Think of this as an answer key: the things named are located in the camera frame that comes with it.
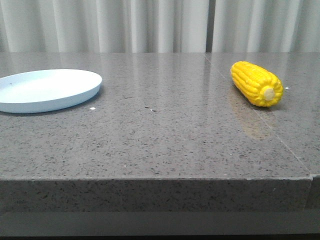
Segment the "yellow corn cob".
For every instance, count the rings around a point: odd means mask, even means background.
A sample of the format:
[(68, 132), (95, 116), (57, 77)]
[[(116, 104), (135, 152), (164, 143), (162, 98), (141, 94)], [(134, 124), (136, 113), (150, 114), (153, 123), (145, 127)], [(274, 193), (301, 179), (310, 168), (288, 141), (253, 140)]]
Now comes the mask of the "yellow corn cob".
[(271, 107), (282, 99), (281, 80), (259, 65), (238, 61), (231, 66), (230, 75), (237, 89), (255, 106)]

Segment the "light blue round plate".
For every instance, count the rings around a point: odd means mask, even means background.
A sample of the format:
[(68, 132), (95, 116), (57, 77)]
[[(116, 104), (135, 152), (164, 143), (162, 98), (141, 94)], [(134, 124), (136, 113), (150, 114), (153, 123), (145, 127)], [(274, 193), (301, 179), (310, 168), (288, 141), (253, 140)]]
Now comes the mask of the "light blue round plate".
[(0, 110), (30, 114), (65, 109), (94, 97), (102, 77), (80, 69), (47, 69), (0, 79)]

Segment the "white pleated curtain right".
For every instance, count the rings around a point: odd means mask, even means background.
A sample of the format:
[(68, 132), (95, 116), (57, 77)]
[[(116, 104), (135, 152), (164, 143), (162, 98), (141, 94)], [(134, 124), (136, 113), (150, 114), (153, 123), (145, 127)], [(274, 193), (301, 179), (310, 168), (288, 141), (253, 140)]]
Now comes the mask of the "white pleated curtain right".
[(214, 53), (319, 52), (318, 0), (217, 0)]

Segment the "white pleated curtain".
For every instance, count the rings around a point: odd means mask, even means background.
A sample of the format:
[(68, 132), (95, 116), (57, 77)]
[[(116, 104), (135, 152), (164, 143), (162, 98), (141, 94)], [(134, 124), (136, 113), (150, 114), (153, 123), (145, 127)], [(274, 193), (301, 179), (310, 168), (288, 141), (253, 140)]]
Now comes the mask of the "white pleated curtain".
[(2, 52), (203, 53), (209, 0), (3, 0)]
[(217, 0), (214, 53), (319, 52), (318, 0)]

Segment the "white pleated curtain left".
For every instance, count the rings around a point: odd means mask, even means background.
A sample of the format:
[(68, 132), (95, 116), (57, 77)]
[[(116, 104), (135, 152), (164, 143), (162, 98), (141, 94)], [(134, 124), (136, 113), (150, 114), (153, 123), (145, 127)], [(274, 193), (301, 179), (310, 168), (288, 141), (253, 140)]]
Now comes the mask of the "white pleated curtain left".
[(203, 53), (209, 0), (3, 0), (2, 52)]

